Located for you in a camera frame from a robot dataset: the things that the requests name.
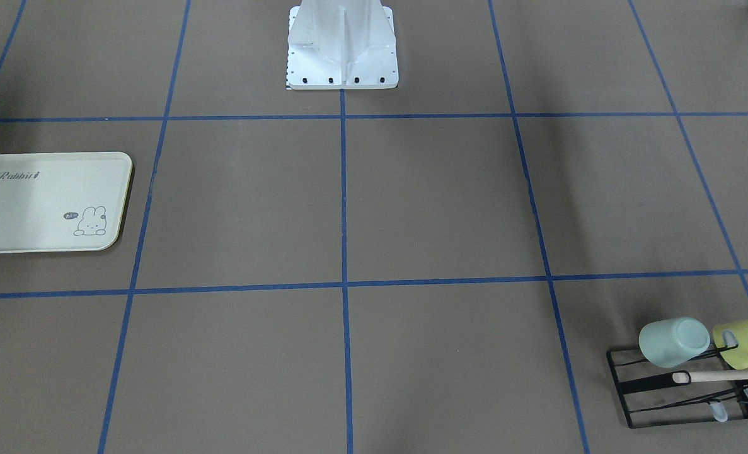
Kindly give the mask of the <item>light green cup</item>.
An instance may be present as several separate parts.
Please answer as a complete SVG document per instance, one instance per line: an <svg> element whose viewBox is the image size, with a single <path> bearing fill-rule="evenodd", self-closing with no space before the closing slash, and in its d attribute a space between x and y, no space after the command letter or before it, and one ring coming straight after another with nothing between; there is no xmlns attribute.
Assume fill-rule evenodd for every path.
<svg viewBox="0 0 748 454"><path fill-rule="evenodd" d="M648 323L638 334L644 358L660 368L674 368L708 350L709 330L694 317Z"/></svg>

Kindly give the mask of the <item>cream rabbit tray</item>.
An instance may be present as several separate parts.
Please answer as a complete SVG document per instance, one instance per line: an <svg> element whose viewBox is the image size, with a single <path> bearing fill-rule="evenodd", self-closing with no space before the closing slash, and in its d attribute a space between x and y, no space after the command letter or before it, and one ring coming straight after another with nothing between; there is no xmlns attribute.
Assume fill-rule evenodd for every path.
<svg viewBox="0 0 748 454"><path fill-rule="evenodd" d="M132 172L123 152L0 154L0 253L108 249Z"/></svg>

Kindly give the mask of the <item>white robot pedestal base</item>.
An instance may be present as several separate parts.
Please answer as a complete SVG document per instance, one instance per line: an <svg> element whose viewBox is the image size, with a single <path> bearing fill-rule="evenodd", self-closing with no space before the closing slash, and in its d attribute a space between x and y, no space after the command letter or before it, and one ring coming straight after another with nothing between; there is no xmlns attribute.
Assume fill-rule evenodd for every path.
<svg viewBox="0 0 748 454"><path fill-rule="evenodd" d="M379 1L302 1L288 14L290 90L387 90L400 72L393 11Z"/></svg>

